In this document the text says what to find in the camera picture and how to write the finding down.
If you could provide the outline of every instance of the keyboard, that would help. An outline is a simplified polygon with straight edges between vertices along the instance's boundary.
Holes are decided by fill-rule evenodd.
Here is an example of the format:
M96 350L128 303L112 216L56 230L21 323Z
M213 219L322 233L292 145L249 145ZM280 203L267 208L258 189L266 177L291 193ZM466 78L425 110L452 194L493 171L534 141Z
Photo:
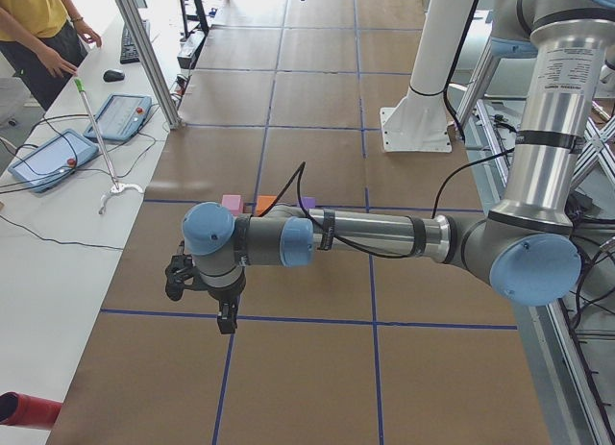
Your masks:
M150 36L150 21L143 20L143 28L147 32L147 36ZM119 55L119 63L133 63L138 62L138 53L136 51L135 42L131 36L128 27L124 25L122 30L122 50Z

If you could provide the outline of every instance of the person's hand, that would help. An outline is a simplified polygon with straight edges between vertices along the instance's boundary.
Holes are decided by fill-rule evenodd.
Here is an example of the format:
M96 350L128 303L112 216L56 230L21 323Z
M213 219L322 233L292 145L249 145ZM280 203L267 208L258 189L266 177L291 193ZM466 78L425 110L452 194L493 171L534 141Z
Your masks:
M66 61L55 49L47 45L43 46L44 47L37 52L37 57L52 77L62 77L64 72L77 75L77 67L75 65Z
M103 39L100 38L94 30L81 19L73 22L75 30L83 41L87 44L96 43L96 47L100 48L103 45Z

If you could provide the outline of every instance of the blue and white tablet device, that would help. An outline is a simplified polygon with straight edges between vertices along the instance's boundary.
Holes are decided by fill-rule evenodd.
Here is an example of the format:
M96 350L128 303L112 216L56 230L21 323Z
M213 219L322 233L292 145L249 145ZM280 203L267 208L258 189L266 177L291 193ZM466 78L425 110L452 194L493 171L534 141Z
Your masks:
M98 154L98 146L76 131L66 130L9 166L9 172L34 192L63 181Z
M152 108L150 96L112 94L96 113L96 123L104 140L125 142L133 137ZM84 132L88 139L95 140L91 125Z

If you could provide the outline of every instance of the yellow shirt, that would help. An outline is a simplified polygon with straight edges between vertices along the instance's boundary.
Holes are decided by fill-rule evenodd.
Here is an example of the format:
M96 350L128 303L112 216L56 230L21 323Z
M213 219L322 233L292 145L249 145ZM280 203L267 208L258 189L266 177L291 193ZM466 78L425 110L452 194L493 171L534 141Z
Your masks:
M66 23L66 8L61 0L0 0L0 7L12 15L35 37L56 35ZM0 40L14 39L0 27Z

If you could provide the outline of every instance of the person's arm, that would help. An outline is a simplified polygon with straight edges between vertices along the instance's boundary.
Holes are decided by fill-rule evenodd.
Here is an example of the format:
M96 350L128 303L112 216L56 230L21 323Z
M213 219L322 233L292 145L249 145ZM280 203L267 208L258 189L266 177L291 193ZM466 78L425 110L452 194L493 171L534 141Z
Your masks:
M86 24L84 18L81 16L81 13L73 3L73 0L61 0L68 12L68 16L75 26L75 30L86 43L96 43L96 46L99 48L103 44L103 41L94 30Z
M0 8L0 25L2 26L2 30L9 34L15 41L35 53L52 77L60 77L63 75L63 72L70 73L71 75L77 74L77 67L75 65L65 61L56 50L50 48L40 39L24 29L24 27L3 8Z

